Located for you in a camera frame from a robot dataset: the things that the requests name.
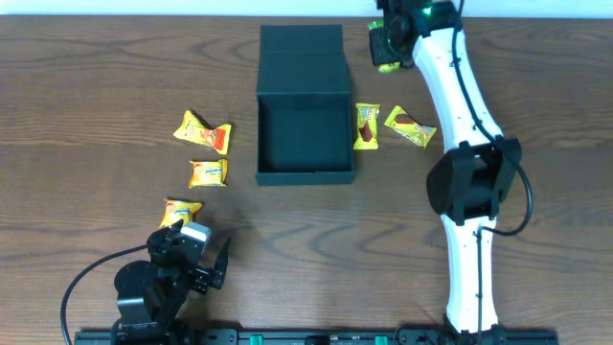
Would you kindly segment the green yellow snack packet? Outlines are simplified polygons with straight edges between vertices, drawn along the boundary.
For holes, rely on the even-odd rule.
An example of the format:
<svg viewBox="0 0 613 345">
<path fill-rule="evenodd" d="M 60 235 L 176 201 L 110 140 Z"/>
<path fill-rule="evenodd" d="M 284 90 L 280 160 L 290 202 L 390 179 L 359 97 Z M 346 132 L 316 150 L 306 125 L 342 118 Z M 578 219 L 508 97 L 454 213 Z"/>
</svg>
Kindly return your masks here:
<svg viewBox="0 0 613 345">
<path fill-rule="evenodd" d="M 387 35 L 385 33 L 384 21 L 375 20 L 367 24 L 370 39 L 370 52 L 373 65 L 379 73 L 392 73 L 401 66 L 401 61 L 396 57 L 390 56 L 390 51 L 385 46 Z"/>
</svg>

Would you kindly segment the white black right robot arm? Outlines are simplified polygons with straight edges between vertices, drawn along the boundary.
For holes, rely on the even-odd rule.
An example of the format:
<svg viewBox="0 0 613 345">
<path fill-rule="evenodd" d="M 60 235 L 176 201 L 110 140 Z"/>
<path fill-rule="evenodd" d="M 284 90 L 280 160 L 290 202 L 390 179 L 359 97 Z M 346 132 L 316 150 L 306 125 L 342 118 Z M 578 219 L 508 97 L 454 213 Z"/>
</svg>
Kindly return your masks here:
<svg viewBox="0 0 613 345">
<path fill-rule="evenodd" d="M 444 155 L 426 191 L 446 234 L 450 291 L 445 322 L 478 338 L 498 323 L 492 297 L 492 239 L 520 167 L 521 146 L 505 138 L 481 95 L 465 46 L 462 7 L 451 1 L 377 0 L 382 24 L 369 34 L 374 65 L 422 74 L 440 122 Z"/>
</svg>

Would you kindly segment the yellow chocolate snack packet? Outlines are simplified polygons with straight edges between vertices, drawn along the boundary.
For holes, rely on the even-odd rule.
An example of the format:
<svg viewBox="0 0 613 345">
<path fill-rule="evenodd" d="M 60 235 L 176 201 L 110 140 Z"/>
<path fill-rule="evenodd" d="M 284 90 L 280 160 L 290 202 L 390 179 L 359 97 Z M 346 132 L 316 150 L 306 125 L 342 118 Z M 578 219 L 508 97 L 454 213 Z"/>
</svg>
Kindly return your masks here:
<svg viewBox="0 0 613 345">
<path fill-rule="evenodd" d="M 419 124 L 399 105 L 394 107 L 384 125 L 423 149 L 427 147 L 437 131 L 433 126 Z"/>
</svg>

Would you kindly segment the yellow chocolate wafer packet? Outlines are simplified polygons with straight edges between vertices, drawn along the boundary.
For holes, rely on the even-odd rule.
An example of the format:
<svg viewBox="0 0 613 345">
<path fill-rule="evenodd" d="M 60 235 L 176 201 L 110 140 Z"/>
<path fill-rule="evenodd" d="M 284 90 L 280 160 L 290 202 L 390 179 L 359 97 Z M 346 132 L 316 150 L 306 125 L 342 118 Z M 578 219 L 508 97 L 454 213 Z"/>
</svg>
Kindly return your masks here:
<svg viewBox="0 0 613 345">
<path fill-rule="evenodd" d="M 377 117 L 380 105 L 376 103 L 357 103 L 357 138 L 355 150 L 377 150 Z"/>
</svg>

